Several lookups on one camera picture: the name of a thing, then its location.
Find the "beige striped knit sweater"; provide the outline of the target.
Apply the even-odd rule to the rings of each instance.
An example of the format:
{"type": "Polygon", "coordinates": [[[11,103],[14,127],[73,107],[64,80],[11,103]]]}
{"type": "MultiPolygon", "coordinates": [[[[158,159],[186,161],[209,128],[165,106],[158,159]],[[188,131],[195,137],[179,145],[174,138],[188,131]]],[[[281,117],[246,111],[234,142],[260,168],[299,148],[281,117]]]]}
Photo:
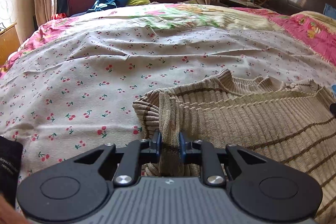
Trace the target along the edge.
{"type": "Polygon", "coordinates": [[[150,176],[196,176],[179,162],[179,133],[223,148],[235,143],[315,178],[323,191],[319,223],[335,223],[335,102],[313,80],[233,77],[225,69],[199,82],[146,93],[133,104],[147,136],[159,130],[163,151],[150,176]]]}

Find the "cherry print bed sheet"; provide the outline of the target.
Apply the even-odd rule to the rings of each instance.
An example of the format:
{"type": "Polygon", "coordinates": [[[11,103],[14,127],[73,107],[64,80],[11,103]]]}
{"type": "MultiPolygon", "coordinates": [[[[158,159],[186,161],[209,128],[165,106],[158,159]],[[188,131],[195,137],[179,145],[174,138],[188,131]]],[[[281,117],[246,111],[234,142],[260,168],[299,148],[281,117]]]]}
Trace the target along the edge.
{"type": "Polygon", "coordinates": [[[1,135],[23,145],[19,180],[101,144],[163,132],[151,174],[178,176],[177,135],[236,143],[335,184],[335,70],[284,32],[199,27],[88,31],[15,62],[1,135]]]}

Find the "black garment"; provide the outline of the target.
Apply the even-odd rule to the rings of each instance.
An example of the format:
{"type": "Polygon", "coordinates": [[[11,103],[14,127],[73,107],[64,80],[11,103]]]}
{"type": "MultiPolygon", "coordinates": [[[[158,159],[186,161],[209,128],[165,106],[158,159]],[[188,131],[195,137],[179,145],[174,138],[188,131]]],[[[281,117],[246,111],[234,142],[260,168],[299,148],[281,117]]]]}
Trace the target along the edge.
{"type": "Polygon", "coordinates": [[[0,179],[1,194],[15,207],[18,177],[21,169],[23,146],[1,136],[0,141],[0,179]]]}

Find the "blue knit sweater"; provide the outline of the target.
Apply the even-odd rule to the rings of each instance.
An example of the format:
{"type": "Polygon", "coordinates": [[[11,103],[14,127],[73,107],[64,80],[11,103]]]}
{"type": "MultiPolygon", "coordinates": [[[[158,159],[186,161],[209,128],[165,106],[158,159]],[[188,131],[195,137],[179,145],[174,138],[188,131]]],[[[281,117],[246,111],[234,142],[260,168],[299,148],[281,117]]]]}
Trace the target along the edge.
{"type": "Polygon", "coordinates": [[[333,96],[336,97],[336,85],[332,85],[331,88],[333,91],[333,96]]]}

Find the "blue plastic bag on sofa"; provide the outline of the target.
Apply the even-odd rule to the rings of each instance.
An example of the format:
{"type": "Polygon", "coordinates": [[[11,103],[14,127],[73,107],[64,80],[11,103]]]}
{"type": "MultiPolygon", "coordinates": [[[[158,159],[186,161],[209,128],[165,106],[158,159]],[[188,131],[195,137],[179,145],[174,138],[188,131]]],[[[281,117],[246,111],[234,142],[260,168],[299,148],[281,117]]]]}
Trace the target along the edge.
{"type": "Polygon", "coordinates": [[[96,0],[87,13],[125,7],[129,0],[96,0]]]}

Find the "red plastic bag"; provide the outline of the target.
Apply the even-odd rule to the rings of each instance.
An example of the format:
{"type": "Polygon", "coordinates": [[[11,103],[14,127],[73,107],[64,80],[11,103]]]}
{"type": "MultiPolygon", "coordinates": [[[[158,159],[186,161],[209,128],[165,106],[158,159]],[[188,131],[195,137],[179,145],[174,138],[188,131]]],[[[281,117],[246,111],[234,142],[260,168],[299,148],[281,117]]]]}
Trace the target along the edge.
{"type": "Polygon", "coordinates": [[[60,14],[54,14],[54,15],[51,16],[52,20],[58,20],[58,19],[64,19],[64,18],[67,18],[66,13],[64,13],[64,12],[62,12],[60,14]]]}

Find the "pink floral quilt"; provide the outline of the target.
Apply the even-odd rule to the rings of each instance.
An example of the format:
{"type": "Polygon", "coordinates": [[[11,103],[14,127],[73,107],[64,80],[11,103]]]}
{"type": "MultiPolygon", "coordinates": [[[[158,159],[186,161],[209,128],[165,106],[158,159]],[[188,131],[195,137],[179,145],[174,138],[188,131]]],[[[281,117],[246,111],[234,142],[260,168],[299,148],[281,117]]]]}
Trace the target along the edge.
{"type": "Polygon", "coordinates": [[[1,88],[159,87],[227,69],[234,77],[335,84],[335,20],[317,12],[187,3],[51,20],[1,68],[1,88]]]}

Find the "wooden side cabinet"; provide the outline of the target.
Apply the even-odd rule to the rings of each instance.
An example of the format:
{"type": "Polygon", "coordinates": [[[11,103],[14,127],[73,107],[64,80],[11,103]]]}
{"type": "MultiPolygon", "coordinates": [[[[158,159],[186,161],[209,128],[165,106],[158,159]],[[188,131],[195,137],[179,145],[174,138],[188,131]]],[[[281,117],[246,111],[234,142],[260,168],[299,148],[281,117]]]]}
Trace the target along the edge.
{"type": "Polygon", "coordinates": [[[16,26],[14,23],[0,34],[0,65],[4,65],[9,56],[20,47],[16,26]]]}

